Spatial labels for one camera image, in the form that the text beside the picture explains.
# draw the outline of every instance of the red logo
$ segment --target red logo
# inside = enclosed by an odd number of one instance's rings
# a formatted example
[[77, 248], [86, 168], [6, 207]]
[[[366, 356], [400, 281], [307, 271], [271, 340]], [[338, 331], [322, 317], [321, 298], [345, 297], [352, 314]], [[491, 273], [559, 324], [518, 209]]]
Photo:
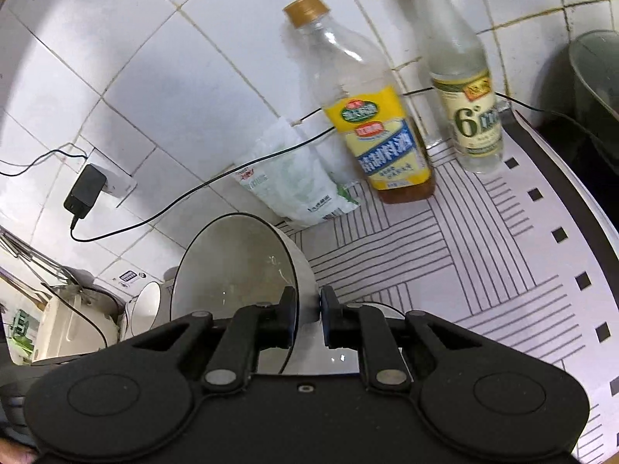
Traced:
[[377, 134], [380, 134], [384, 130], [385, 127], [381, 122], [370, 122], [361, 124], [355, 129], [355, 132], [360, 138], [371, 138]]
[[365, 104], [365, 101], [361, 99], [351, 99], [348, 103], [346, 103], [346, 108], [348, 110], [354, 110], [355, 108], [361, 108]]
[[241, 173], [241, 179], [249, 179], [254, 175], [254, 170], [253, 169], [248, 169], [246, 171], [243, 171]]

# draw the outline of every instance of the black charger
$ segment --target black charger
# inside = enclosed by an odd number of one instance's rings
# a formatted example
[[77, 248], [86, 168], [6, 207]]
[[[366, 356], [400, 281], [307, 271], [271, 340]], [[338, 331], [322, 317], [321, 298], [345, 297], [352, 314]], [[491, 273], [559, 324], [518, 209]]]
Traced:
[[104, 173], [92, 164], [86, 165], [80, 173], [69, 195], [64, 200], [64, 208], [73, 215], [71, 230], [75, 228], [77, 220], [86, 218], [107, 180]]

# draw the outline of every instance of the barcode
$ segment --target barcode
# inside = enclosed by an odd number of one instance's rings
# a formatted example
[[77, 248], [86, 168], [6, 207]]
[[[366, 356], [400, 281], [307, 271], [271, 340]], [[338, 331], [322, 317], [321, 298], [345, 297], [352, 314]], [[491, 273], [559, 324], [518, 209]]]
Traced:
[[323, 220], [333, 220], [333, 218], [335, 217], [341, 217], [343, 216], [345, 213], [340, 209], [337, 208], [336, 210], [330, 212], [328, 215], [326, 215], [325, 217], [323, 217]]

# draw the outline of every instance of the white power outlet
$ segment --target white power outlet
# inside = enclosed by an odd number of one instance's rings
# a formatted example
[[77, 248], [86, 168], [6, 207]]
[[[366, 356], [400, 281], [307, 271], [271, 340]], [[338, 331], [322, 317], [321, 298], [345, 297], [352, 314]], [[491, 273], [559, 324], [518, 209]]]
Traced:
[[110, 201], [113, 206], [118, 206], [137, 185], [137, 181], [96, 148], [84, 163], [84, 165], [88, 164], [94, 165], [107, 178], [108, 181], [103, 187], [103, 192], [113, 197]]

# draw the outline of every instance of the glass bottle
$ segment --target glass bottle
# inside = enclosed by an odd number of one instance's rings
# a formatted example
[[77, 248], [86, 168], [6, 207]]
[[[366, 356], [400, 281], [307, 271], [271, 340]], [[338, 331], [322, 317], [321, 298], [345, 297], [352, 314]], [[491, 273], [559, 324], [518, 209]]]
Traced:
[[434, 192], [419, 130], [404, 108], [380, 49], [341, 26], [321, 0], [296, 0], [284, 11], [306, 46], [315, 99], [385, 203]]
[[503, 159], [502, 126], [481, 40], [451, 0], [413, 0], [434, 88], [450, 120], [457, 159], [471, 172]]

